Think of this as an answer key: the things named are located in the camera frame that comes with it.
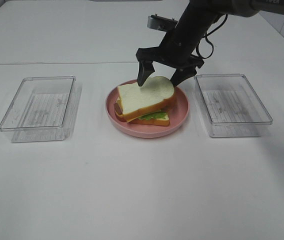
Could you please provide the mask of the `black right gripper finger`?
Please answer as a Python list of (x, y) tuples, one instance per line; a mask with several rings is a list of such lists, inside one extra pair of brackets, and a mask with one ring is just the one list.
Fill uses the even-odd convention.
[(139, 70), (137, 75), (137, 84), (142, 87), (147, 78), (155, 72), (153, 61), (141, 60), (139, 63)]
[(183, 81), (194, 77), (197, 74), (196, 67), (190, 66), (186, 68), (176, 69), (170, 81), (174, 87), (178, 86)]

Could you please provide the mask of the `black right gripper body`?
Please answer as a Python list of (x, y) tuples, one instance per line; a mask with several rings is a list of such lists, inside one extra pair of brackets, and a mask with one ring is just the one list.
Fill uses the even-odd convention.
[(182, 69), (186, 67), (201, 68), (204, 60), (201, 57), (193, 55), (192, 52), (204, 36), (202, 29), (197, 31), (173, 29), (167, 32), (156, 47), (139, 48), (136, 52), (136, 58), (139, 63), (139, 71), (154, 71), (153, 62)]

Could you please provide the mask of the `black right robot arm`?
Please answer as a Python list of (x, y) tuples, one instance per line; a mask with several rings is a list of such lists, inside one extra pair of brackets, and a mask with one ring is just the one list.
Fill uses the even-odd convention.
[(196, 69), (204, 64), (204, 57), (193, 55), (193, 51), (198, 51), (201, 39), (210, 35), (211, 25), (222, 16), (249, 18), (259, 11), (284, 15), (284, 0), (191, 0), (179, 20), (150, 15), (148, 28), (163, 31), (165, 35), (159, 46), (137, 50), (138, 86), (143, 86), (154, 73), (153, 62), (175, 69), (170, 78), (174, 86), (195, 76)]

